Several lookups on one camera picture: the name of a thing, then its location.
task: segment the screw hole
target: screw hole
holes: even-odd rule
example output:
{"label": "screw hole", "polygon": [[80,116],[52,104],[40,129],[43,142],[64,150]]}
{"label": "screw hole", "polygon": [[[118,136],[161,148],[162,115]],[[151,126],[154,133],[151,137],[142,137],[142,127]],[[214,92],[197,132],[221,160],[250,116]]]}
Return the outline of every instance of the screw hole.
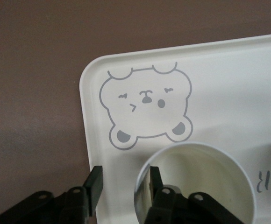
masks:
{"label": "screw hole", "polygon": [[77,193],[79,193],[79,192],[80,192],[80,189],[74,189],[74,190],[73,190],[73,193],[74,193],[74,194],[77,194]]}
{"label": "screw hole", "polygon": [[162,192],[168,195],[171,191],[168,188],[164,188]]}
{"label": "screw hole", "polygon": [[40,195],[40,196],[39,196],[39,199],[40,199],[40,200],[45,199],[45,198],[47,198],[47,195]]}
{"label": "screw hole", "polygon": [[199,194],[195,195],[194,198],[197,199],[198,201],[203,201],[204,199],[203,196]]}

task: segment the brown table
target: brown table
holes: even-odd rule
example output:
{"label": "brown table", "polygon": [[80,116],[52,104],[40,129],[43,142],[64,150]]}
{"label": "brown table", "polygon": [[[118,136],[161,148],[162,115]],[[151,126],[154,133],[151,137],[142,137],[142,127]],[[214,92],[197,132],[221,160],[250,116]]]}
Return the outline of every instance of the brown table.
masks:
{"label": "brown table", "polygon": [[93,59],[266,34],[268,0],[0,1],[0,213],[89,174],[78,84]]}

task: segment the white cup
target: white cup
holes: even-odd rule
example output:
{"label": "white cup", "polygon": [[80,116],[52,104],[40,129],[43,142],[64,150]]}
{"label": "white cup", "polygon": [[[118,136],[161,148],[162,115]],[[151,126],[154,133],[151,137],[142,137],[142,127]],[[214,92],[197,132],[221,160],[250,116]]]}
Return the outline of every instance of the white cup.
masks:
{"label": "white cup", "polygon": [[207,144],[180,142],[153,154],[138,175],[135,212],[140,224],[151,207],[150,166],[159,167],[163,184],[177,186],[184,197],[205,192],[245,224],[255,223],[255,193],[240,164]]}

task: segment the white plastic tray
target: white plastic tray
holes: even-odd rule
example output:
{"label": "white plastic tray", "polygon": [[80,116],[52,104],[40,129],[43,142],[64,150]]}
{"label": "white plastic tray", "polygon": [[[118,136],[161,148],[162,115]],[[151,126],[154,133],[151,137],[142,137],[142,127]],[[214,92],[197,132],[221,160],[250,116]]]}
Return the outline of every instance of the white plastic tray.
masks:
{"label": "white plastic tray", "polygon": [[137,224],[145,161],[175,141],[233,155],[271,223],[271,35],[103,56],[80,79],[90,166],[102,165],[99,224]]}

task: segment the gray printed drawing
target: gray printed drawing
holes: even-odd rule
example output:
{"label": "gray printed drawing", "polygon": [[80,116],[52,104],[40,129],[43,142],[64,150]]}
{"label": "gray printed drawing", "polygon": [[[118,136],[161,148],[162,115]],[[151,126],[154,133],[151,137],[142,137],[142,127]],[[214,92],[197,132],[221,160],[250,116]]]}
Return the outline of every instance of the gray printed drawing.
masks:
{"label": "gray printed drawing", "polygon": [[166,72],[152,65],[131,68],[121,78],[108,74],[110,78],[100,89],[100,102],[113,124],[109,140],[114,147],[131,149],[139,138],[166,135],[179,142],[191,136],[193,124],[186,111],[192,85],[177,63]]}

